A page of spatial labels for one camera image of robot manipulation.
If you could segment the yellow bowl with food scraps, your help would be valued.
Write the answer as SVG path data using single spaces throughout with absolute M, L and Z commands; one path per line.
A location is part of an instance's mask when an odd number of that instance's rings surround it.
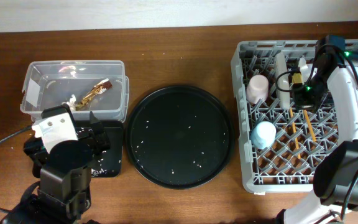
M 291 77 L 292 83 L 302 85 L 303 84 L 303 77 L 301 73 L 294 73 Z

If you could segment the pink cup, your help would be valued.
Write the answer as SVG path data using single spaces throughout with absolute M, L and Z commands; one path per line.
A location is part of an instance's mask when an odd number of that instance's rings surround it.
M 263 75 L 253 76 L 246 89 L 246 98 L 249 103 L 257 104 L 259 100 L 264 102 L 269 93 L 269 81 Z

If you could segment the pale green plate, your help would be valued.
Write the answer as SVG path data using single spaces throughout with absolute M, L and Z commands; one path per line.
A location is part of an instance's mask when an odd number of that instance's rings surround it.
M 278 78 L 284 72 L 287 72 L 287 64 L 285 61 L 285 56 L 282 52 L 276 54 L 274 57 L 274 69 L 275 69 L 275 78 Z M 283 90 L 289 90 L 289 82 L 288 82 L 288 74 L 281 76 L 281 78 L 277 81 L 276 86 Z M 290 93 L 282 92 L 280 90 L 276 91 L 277 98 L 280 100 L 279 105 L 283 110 L 290 109 Z

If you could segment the brown gold coffee wrapper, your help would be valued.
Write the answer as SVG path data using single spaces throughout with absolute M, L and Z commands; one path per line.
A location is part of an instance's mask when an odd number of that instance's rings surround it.
M 112 83 L 108 78 L 101 80 L 81 99 L 79 103 L 75 105 L 76 110 L 81 110 L 86 105 L 88 105 L 96 95 L 101 95 L 102 93 L 108 91 L 112 88 Z

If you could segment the blue cup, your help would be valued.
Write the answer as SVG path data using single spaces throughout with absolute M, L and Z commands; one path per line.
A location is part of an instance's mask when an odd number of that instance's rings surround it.
M 252 130 L 250 140 L 257 149 L 265 149 L 273 145 L 275 135 L 275 126 L 271 122 L 262 121 Z

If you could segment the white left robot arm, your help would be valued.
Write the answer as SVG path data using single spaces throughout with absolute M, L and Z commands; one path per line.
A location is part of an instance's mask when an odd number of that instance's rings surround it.
M 102 122 L 89 116 L 92 132 L 79 139 L 70 110 L 48 111 L 32 129 L 42 140 L 47 159 L 40 166 L 40 180 L 22 195 L 1 223 L 77 223 L 91 206 L 91 168 L 109 149 Z

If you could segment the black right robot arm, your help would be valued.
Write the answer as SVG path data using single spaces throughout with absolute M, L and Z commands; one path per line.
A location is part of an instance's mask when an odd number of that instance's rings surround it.
M 358 51 L 346 50 L 343 37 L 327 35 L 315 45 L 307 80 L 287 90 L 298 110 L 315 111 L 330 94 L 336 110 L 338 145 L 316 167 L 312 191 L 283 209 L 275 223 L 344 223 L 358 212 Z

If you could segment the long wooden chopstick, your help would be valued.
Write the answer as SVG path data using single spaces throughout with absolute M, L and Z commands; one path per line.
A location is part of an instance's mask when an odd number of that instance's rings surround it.
M 290 118 L 292 119 L 292 118 L 293 118 L 293 110 L 292 110 L 292 108 L 289 109 L 289 114 L 290 114 Z M 295 122 L 292 122 L 291 128 L 292 128 L 293 134 L 295 135 L 295 134 L 296 134 Z M 299 145 L 298 145 L 298 139 L 297 139 L 297 137 L 295 137 L 295 149 L 296 149 L 296 150 L 299 150 Z

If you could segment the short wooden chopstick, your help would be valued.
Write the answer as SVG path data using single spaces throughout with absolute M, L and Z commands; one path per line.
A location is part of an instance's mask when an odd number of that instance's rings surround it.
M 304 115 L 306 123 L 308 125 L 308 130 L 309 130 L 310 136 L 311 136 L 313 142 L 316 142 L 316 136 L 315 136 L 315 133 L 314 133 L 311 121 L 310 121 L 310 117 L 308 116 L 308 112 L 306 110 L 303 110 L 303 115 Z

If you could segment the white tissue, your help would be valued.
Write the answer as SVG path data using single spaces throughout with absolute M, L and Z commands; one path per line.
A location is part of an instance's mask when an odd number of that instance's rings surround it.
M 71 95 L 71 98 L 68 101 L 63 102 L 62 104 L 68 105 L 71 110 L 75 111 L 76 110 L 76 96 Z

